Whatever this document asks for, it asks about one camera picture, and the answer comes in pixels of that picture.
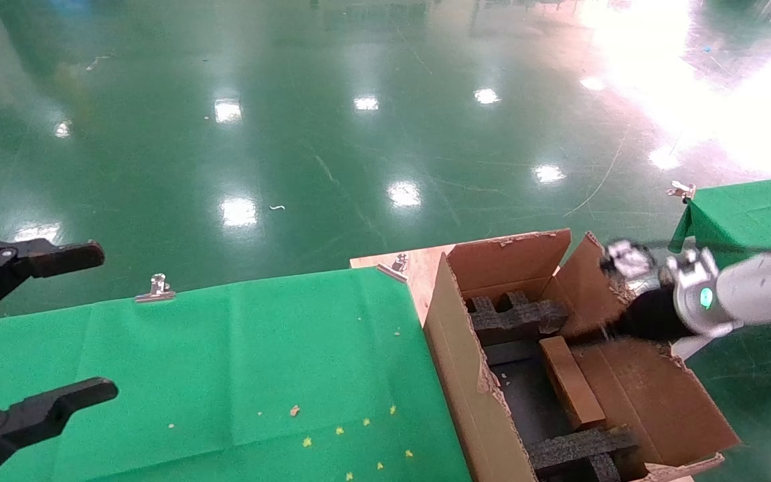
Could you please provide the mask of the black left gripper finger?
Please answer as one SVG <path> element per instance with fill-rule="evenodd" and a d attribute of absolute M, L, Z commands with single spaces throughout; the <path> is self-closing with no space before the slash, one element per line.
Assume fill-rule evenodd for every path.
<path fill-rule="evenodd" d="M 105 261 L 101 245 L 55 245 L 45 238 L 19 242 L 0 241 L 0 301 L 29 278 L 49 278 L 77 272 Z"/>
<path fill-rule="evenodd" d="M 0 410 L 0 467 L 17 451 L 61 436 L 77 411 L 110 402 L 118 387 L 107 378 L 90 378 L 25 398 Z"/>

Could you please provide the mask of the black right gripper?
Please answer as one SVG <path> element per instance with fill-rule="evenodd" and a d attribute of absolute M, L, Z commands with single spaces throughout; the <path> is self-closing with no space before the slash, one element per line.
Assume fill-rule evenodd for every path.
<path fill-rule="evenodd" d="M 674 342 L 694 336 L 677 314 L 673 287 L 660 287 L 639 294 L 610 323 L 617 336 L 643 341 Z"/>

